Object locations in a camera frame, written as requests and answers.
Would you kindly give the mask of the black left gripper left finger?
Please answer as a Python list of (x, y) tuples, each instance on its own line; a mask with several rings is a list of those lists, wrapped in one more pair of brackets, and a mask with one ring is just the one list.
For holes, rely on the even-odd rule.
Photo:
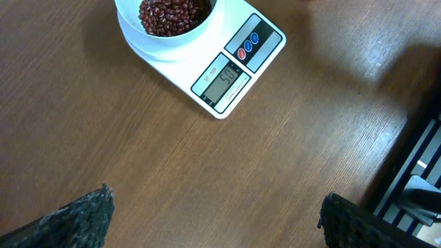
[(103, 247), (114, 213), (112, 188), (86, 195), (1, 236), (4, 247)]

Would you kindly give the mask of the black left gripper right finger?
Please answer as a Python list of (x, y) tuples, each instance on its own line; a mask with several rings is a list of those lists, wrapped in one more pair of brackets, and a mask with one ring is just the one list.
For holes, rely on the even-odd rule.
[(319, 228), (328, 247), (424, 248), (430, 244), (330, 193), (322, 202)]

